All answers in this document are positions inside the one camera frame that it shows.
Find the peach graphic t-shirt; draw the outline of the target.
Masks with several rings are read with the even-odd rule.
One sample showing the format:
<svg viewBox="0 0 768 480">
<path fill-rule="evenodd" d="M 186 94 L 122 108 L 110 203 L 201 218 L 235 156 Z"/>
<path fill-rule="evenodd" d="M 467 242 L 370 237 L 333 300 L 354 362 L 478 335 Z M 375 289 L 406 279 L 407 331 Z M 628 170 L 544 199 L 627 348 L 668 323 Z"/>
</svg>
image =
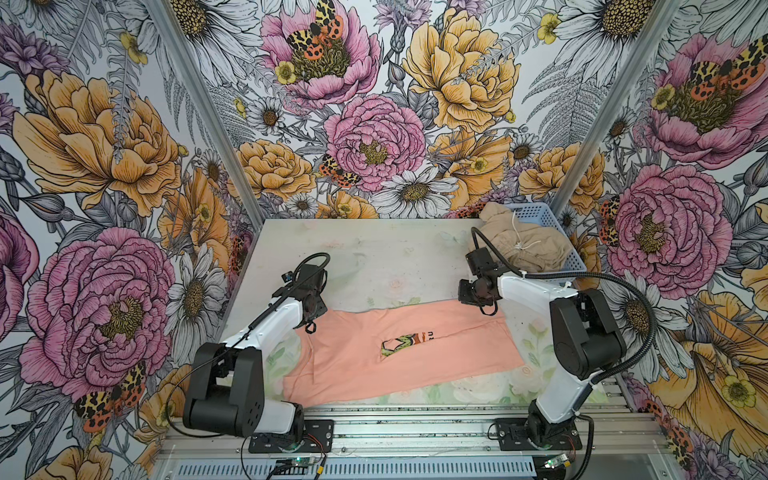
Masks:
<svg viewBox="0 0 768 480">
<path fill-rule="evenodd" d="M 283 379 L 305 407 L 350 402 L 514 370 L 524 361 L 502 313 L 446 300 L 393 309 L 330 310 L 299 333 L 301 353 Z"/>
</svg>

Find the light blue plastic basket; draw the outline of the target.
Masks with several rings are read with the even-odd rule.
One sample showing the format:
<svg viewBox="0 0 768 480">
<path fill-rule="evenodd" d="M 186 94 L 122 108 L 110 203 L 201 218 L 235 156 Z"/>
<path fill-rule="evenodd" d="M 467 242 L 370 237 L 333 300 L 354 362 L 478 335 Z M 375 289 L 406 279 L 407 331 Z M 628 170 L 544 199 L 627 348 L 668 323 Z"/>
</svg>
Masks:
<svg viewBox="0 0 768 480">
<path fill-rule="evenodd" d="M 541 227 L 556 229 L 567 241 L 567 256 L 563 262 L 560 271 L 565 273 L 584 272 L 586 266 L 578 254 L 577 250 L 570 242 L 566 231 L 561 226 L 557 219 L 557 216 L 551 211 L 550 207 L 543 202 L 528 202 L 528 203 L 508 203 L 506 207 L 510 209 L 515 218 L 521 223 L 534 224 Z"/>
</svg>

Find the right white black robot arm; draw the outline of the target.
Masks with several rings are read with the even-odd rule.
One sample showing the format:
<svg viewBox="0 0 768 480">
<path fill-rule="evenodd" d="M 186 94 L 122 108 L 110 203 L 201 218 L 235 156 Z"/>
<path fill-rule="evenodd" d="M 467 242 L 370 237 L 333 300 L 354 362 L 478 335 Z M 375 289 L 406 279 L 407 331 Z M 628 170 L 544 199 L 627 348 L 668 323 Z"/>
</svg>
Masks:
<svg viewBox="0 0 768 480">
<path fill-rule="evenodd" d="M 470 280 L 459 282 L 458 299 L 494 315 L 498 302 L 509 300 L 550 321 L 557 360 L 545 389 L 528 407 L 527 417 L 494 422 L 502 450 L 581 447 L 576 417 L 600 373 L 616 366 L 626 344 L 603 294 L 579 291 L 564 273 L 516 273 L 493 259 L 486 248 L 466 255 Z"/>
</svg>

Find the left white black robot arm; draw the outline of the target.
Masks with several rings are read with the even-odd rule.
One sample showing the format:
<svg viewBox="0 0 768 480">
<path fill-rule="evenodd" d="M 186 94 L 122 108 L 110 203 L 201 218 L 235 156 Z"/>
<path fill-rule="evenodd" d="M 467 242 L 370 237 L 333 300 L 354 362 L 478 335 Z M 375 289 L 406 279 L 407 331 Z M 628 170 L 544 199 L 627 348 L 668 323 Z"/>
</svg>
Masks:
<svg viewBox="0 0 768 480">
<path fill-rule="evenodd" d="M 283 448 L 303 441 L 303 407 L 267 398 L 265 362 L 289 332 L 316 330 L 315 320 L 327 312 L 321 298 L 326 278 L 320 265 L 297 267 L 248 326 L 221 343 L 199 347 L 185 394 L 185 428 L 262 437 Z"/>
</svg>

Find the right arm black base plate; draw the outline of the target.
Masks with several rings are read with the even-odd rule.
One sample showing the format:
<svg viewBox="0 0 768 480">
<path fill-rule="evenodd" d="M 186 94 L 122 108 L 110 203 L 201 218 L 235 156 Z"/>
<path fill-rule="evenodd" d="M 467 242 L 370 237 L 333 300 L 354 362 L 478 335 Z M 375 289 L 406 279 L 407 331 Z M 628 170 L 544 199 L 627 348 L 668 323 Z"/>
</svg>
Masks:
<svg viewBox="0 0 768 480">
<path fill-rule="evenodd" d="M 583 448 L 582 440 L 573 420 L 550 424 L 537 418 L 499 418 L 488 432 L 501 451 L 568 450 Z"/>
</svg>

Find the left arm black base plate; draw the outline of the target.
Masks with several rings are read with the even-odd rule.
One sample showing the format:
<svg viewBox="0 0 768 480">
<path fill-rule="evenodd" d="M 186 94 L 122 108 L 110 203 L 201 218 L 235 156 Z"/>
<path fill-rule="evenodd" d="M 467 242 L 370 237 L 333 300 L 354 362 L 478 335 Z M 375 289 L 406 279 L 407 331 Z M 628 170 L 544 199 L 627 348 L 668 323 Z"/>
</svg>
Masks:
<svg viewBox="0 0 768 480">
<path fill-rule="evenodd" d="M 330 453 L 334 430 L 333 420 L 305 420 L 301 429 L 286 434 L 254 435 L 247 451 L 251 454 Z"/>
</svg>

